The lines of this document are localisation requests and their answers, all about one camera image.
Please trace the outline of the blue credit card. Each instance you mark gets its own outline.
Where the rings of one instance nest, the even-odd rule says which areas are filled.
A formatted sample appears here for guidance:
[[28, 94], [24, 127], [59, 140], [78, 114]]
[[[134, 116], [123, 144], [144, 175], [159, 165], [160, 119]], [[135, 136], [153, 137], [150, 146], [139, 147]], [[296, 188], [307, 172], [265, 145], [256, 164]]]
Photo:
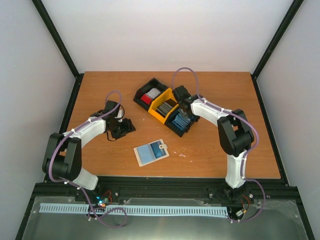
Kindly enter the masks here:
[[165, 150], [162, 147], [160, 147], [161, 145], [162, 143], [160, 141], [153, 142], [150, 144], [154, 157], [156, 159], [164, 157], [166, 155]]
[[139, 159], [143, 165], [153, 162], [156, 158], [149, 144], [137, 148]]

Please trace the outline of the beige card holder wallet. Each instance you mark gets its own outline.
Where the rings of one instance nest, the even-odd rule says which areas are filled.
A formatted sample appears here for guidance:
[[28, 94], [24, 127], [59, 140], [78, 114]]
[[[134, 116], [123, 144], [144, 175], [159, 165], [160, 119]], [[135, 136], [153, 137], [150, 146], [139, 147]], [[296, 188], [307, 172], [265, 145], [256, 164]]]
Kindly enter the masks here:
[[146, 166], [170, 156], [163, 139], [135, 147], [133, 149], [139, 167]]

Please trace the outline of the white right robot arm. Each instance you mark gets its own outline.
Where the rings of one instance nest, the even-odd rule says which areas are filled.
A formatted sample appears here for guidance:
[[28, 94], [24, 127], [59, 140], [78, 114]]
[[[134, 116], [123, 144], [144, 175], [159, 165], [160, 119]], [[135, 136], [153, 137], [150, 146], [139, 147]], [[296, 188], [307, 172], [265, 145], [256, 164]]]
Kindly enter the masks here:
[[232, 189], [244, 185], [247, 155], [255, 140], [245, 113], [224, 109], [198, 94], [192, 96], [183, 85], [172, 93], [184, 117], [197, 116], [217, 126], [219, 143], [227, 156], [225, 181]]

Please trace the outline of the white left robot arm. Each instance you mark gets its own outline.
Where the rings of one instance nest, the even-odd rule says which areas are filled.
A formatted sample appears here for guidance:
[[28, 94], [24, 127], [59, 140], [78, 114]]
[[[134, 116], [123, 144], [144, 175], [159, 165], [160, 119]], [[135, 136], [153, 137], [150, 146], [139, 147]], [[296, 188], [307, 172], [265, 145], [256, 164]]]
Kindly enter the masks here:
[[98, 185], [98, 177], [82, 166], [82, 148], [101, 134], [114, 142], [136, 129], [132, 121], [125, 118], [124, 107], [112, 100], [104, 109], [93, 114], [81, 125], [64, 133], [50, 135], [42, 163], [42, 171], [53, 182], [73, 183], [86, 189], [92, 201], [103, 198], [104, 188]]

